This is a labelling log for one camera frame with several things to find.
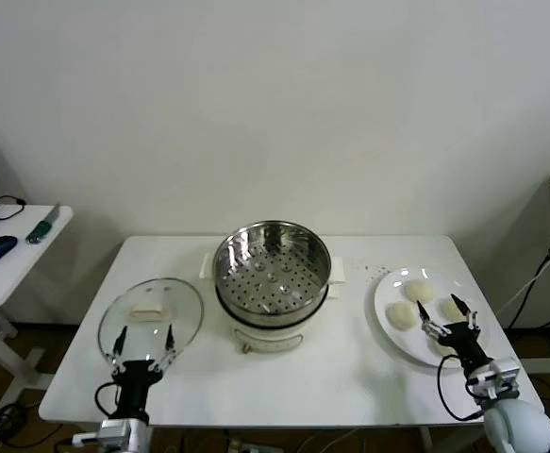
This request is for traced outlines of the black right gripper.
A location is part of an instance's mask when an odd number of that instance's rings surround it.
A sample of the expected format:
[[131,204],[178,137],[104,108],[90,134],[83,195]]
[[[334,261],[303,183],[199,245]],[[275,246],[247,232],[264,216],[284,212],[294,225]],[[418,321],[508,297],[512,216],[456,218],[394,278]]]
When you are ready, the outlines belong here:
[[463,372],[473,373],[475,369],[487,365],[492,359],[478,342],[481,328],[476,319],[477,312],[472,311],[467,303],[455,294],[451,294],[451,298],[461,313],[462,320],[445,327],[435,323],[423,304],[420,301],[416,302],[422,322],[422,331],[430,338],[435,339],[441,346],[454,349]]

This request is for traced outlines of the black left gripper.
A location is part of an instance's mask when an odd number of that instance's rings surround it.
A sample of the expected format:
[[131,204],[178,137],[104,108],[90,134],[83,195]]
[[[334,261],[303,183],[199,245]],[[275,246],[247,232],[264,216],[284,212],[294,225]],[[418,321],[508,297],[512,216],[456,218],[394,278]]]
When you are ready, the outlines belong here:
[[164,340],[153,351],[151,361],[128,361],[125,354],[125,340],[128,326],[124,325],[115,338],[107,360],[112,379],[120,389],[113,419],[148,420],[146,401],[149,389],[156,383],[156,373],[163,374],[177,356],[173,325],[165,330]]

